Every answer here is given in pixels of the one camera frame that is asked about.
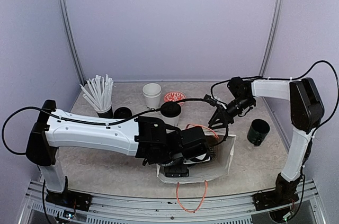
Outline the white paper takeout bag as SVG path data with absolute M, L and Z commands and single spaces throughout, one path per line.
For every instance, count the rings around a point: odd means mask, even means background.
M 183 178 L 170 178 L 166 177 L 163 167 L 157 165 L 157 178 L 165 184 L 174 184 L 175 198 L 179 206 L 187 213 L 196 213 L 202 206 L 208 190 L 208 182 L 213 181 L 219 177 L 225 176 L 230 171 L 231 162 L 234 156 L 234 145 L 237 136 L 229 134 L 226 141 L 218 145 L 218 155 L 214 161 L 199 163 L 195 165 L 187 165 L 189 169 L 189 176 Z M 201 198 L 199 205 L 196 209 L 187 209 L 180 201 L 179 189 L 181 185 L 185 184 L 204 184 L 204 194 Z

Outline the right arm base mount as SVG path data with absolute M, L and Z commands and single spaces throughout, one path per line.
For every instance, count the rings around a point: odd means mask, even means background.
M 253 195 L 256 211 L 279 207 L 298 201 L 298 183 L 280 181 L 276 183 L 275 189 L 266 192 L 258 192 Z

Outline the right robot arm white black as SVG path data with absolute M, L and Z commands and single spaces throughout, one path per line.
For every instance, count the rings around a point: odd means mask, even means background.
M 234 99 L 225 104 L 212 94 L 205 95 L 217 108 L 209 125 L 228 127 L 234 118 L 248 107 L 256 105 L 257 97 L 276 98 L 290 103 L 290 119 L 293 126 L 292 141 L 287 161 L 278 174 L 271 201 L 282 205 L 295 193 L 309 158 L 316 128 L 324 115 L 324 106 L 312 78 L 300 80 L 261 79 L 234 77 L 227 81 Z

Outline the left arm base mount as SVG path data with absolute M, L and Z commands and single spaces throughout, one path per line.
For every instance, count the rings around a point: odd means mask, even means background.
M 65 178 L 65 187 L 61 193 L 52 192 L 47 189 L 46 201 L 67 207 L 70 209 L 89 211 L 92 202 L 92 195 L 83 192 L 76 192 L 68 189 L 68 177 Z

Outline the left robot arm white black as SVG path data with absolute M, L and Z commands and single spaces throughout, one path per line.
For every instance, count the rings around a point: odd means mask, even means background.
M 181 130 L 145 115 L 116 120 L 75 115 L 58 109 L 53 100 L 45 101 L 39 111 L 26 156 L 39 166 L 48 191 L 62 205 L 71 204 L 74 193 L 66 188 L 59 147 L 108 150 L 163 166 L 210 160 L 207 139 L 199 127 Z

